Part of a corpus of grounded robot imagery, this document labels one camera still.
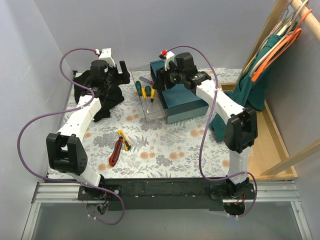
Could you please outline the blue red screwdriver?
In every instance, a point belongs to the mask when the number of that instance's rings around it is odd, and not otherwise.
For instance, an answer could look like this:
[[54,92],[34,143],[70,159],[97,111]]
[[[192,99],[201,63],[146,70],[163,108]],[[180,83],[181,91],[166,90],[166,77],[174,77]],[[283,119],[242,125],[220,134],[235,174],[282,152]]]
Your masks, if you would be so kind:
[[139,80],[142,81],[142,82],[144,82],[144,83],[146,83],[146,84],[154,85],[154,82],[153,82],[153,81],[151,81],[151,80],[149,80],[149,79],[147,79],[147,78],[145,78],[145,77],[143,77],[143,76],[140,76],[140,77],[139,77]]

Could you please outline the long green screwdriver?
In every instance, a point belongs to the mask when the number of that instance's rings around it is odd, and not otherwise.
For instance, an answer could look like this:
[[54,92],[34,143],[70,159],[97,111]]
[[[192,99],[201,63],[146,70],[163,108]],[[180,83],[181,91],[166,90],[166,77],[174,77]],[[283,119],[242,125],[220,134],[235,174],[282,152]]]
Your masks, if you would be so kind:
[[144,105],[143,105],[143,100],[144,100],[144,98],[143,98],[143,93],[142,93],[142,85],[141,85],[141,83],[140,83],[140,81],[139,80],[137,80],[136,82],[135,82],[135,87],[136,87],[136,90],[137,90],[137,94],[138,94],[138,96],[139,96],[139,99],[140,99],[140,101],[142,102],[142,109],[143,110],[145,110],[145,108],[144,108]]

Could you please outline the stubby green screwdriver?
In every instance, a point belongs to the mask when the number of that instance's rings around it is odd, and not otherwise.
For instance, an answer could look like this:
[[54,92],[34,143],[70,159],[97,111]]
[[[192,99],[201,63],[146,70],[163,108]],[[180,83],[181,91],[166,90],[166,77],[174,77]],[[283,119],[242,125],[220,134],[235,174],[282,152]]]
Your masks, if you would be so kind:
[[149,100],[149,102],[150,102],[150,99],[151,99],[151,91],[152,91],[151,87],[149,85],[147,85],[145,87],[145,92],[146,92],[146,96],[147,96],[147,99]]

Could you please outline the orange handle screwdriver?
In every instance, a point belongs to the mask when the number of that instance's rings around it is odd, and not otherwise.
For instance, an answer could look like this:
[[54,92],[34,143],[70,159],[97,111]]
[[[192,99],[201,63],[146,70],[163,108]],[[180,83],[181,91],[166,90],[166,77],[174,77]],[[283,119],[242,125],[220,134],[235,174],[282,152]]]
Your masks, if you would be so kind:
[[147,114],[149,114],[149,109],[148,109],[148,104],[147,104],[147,94],[146,94],[145,88],[142,88],[142,96],[143,96],[143,99],[145,102],[146,112],[147,112]]

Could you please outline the clear acrylic drawer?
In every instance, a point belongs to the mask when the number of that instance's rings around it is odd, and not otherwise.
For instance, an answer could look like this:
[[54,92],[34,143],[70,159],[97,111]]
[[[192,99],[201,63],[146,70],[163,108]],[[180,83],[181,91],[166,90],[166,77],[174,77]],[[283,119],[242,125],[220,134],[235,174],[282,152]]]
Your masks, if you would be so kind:
[[[132,67],[129,69],[134,85],[139,81],[141,88],[144,90],[152,89],[152,84],[154,81],[152,79],[150,66],[142,65],[138,67]],[[140,105],[143,110],[144,118],[147,122],[163,119],[167,117],[166,109],[163,107],[159,93],[156,91],[153,101],[151,102],[151,96],[139,96],[138,93],[135,93],[136,97],[140,101]]]

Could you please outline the teal drawer box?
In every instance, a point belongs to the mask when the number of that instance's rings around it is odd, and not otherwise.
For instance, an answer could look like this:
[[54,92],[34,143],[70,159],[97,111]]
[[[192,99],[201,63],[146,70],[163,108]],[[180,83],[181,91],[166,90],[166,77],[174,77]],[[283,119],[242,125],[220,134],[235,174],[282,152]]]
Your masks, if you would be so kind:
[[177,84],[169,90],[158,93],[165,112],[165,122],[173,124],[205,115],[209,105],[201,98]]

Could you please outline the yellow black screwdriver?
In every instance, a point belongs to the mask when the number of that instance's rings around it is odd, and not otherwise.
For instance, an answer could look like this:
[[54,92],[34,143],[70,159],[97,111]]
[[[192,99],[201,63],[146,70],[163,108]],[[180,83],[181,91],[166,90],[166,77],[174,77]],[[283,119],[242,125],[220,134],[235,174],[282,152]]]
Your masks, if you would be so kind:
[[156,90],[154,88],[151,89],[151,95],[150,95],[150,106],[152,107],[153,102],[154,102],[154,98],[156,95]]

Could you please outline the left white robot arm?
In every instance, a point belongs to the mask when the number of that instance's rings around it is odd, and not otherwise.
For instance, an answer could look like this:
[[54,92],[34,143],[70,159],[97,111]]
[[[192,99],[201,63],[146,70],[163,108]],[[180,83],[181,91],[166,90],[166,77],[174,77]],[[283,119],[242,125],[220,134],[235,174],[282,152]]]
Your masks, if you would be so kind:
[[120,85],[130,83],[125,61],[119,62],[121,70],[105,60],[94,60],[90,69],[75,77],[74,99],[78,110],[73,112],[57,133],[46,138],[49,166],[67,174],[81,183],[95,200],[106,196],[104,177],[88,164],[83,138],[92,121],[110,117],[110,109],[124,101]]

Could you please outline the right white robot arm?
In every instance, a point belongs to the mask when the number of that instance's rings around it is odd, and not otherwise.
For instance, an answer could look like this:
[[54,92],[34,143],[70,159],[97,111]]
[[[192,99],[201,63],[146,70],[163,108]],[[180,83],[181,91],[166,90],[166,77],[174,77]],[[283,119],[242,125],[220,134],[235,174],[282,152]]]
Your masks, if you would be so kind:
[[249,185],[248,166],[251,148],[258,136],[257,114],[233,101],[205,71],[199,71],[189,52],[175,55],[163,50],[159,58],[164,66],[156,71],[153,88],[163,92],[176,85],[184,85],[194,95],[210,105],[225,123],[223,141],[229,149],[229,170],[217,188],[225,196],[237,199]]

